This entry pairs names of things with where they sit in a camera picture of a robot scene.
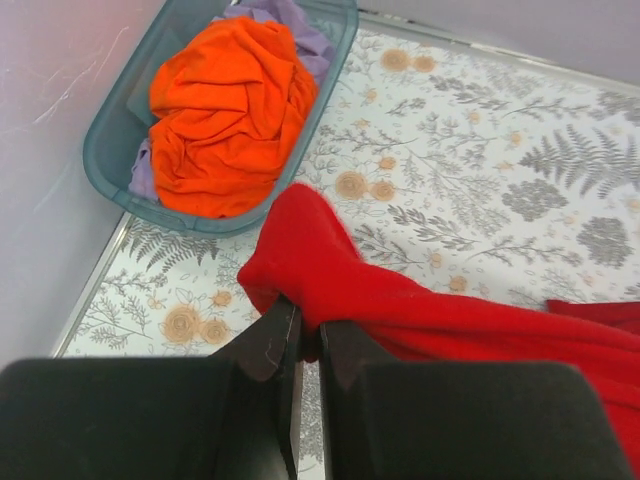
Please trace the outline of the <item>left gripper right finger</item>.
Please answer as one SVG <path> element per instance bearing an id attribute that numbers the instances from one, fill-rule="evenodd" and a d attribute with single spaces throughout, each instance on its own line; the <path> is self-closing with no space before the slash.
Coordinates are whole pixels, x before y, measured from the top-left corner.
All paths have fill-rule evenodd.
<path id="1" fill-rule="evenodd" d="M 351 322 L 322 326 L 330 479 L 628 479 L 586 379 L 549 362 L 403 361 Z"/>

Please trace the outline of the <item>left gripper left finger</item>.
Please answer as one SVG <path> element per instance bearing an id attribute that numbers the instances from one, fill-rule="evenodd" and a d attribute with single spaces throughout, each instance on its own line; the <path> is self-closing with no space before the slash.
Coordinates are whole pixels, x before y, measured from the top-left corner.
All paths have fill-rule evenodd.
<path id="1" fill-rule="evenodd" d="M 1 374 L 5 479 L 293 479 L 301 315 L 212 355 L 26 359 Z"/>

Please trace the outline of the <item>red t shirt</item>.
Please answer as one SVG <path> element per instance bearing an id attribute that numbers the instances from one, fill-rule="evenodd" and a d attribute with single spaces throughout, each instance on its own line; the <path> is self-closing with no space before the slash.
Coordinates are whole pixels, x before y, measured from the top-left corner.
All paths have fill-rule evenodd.
<path id="1" fill-rule="evenodd" d="M 639 462 L 639 307 L 569 305 L 547 311 L 431 291 L 367 263 L 327 200 L 304 184 L 279 195 L 238 283 L 259 311 L 279 296 L 314 334 L 349 320 L 405 360 L 549 360 L 578 367 L 604 402 L 623 450 Z"/>

